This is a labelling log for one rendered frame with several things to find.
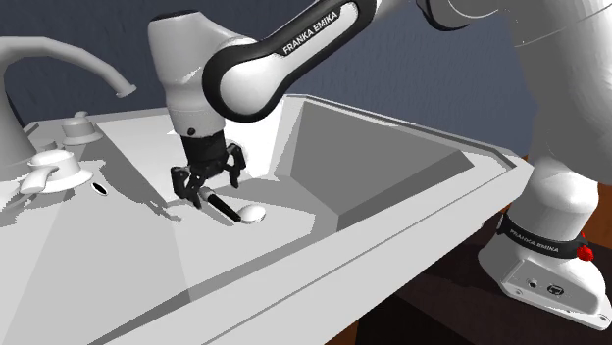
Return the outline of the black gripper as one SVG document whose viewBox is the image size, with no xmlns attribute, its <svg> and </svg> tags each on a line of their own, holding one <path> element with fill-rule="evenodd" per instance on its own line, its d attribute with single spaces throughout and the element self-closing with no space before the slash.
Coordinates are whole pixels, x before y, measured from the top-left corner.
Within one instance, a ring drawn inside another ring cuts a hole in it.
<svg viewBox="0 0 612 345">
<path fill-rule="evenodd" d="M 196 209 L 202 207 L 199 190 L 204 185 L 206 178 L 203 174 L 219 174 L 226 167 L 229 172 L 230 185 L 238 188 L 238 178 L 246 168 L 245 158 L 239 145 L 231 143 L 226 147 L 224 132 L 206 137 L 186 137 L 181 138 L 182 146 L 188 162 L 186 167 L 171 167 L 171 179 L 174 193 L 179 199 L 189 201 Z M 229 155 L 232 157 L 232 164 L 227 164 Z"/>
</svg>

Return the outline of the white curved faucet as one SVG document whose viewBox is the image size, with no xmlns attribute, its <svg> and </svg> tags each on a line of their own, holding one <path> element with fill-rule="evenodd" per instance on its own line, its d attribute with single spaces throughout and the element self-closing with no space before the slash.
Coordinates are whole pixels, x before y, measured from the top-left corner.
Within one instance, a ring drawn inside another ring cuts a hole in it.
<svg viewBox="0 0 612 345">
<path fill-rule="evenodd" d="M 29 159 L 35 149 L 26 137 L 6 95 L 4 74 L 22 58 L 50 57 L 81 67 L 104 79 L 118 98 L 130 95 L 136 86 L 115 68 L 84 49 L 42 36 L 0 37 L 0 167 Z"/>
</svg>

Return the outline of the white round sink knob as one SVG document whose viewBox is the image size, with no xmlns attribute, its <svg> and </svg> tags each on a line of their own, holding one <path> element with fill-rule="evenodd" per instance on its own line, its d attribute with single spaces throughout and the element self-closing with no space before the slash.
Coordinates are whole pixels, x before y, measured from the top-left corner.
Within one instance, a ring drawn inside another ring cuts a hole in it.
<svg viewBox="0 0 612 345">
<path fill-rule="evenodd" d="M 78 111 L 71 118 L 62 122 L 65 146 L 85 145 L 103 137 L 103 133 L 87 116 L 86 111 Z"/>
</svg>

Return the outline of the dark robot stand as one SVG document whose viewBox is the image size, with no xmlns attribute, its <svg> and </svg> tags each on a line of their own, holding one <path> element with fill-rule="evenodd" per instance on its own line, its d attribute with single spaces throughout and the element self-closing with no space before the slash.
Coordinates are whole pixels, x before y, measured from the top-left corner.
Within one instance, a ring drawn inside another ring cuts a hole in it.
<svg viewBox="0 0 612 345">
<path fill-rule="evenodd" d="M 499 218 L 325 345 L 612 345 L 612 326 L 593 330 L 500 290 L 477 260 Z"/>
</svg>

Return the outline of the white double sink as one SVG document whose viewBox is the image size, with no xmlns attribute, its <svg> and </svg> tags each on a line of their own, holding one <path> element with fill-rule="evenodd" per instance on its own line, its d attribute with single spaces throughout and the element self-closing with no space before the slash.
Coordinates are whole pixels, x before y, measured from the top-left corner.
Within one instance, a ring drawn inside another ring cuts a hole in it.
<svg viewBox="0 0 612 345">
<path fill-rule="evenodd" d="M 229 123 L 235 223 L 172 191 L 163 109 L 96 117 L 92 179 L 0 228 L 0 345 L 323 345 L 518 197 L 513 153 L 316 97 Z"/>
</svg>

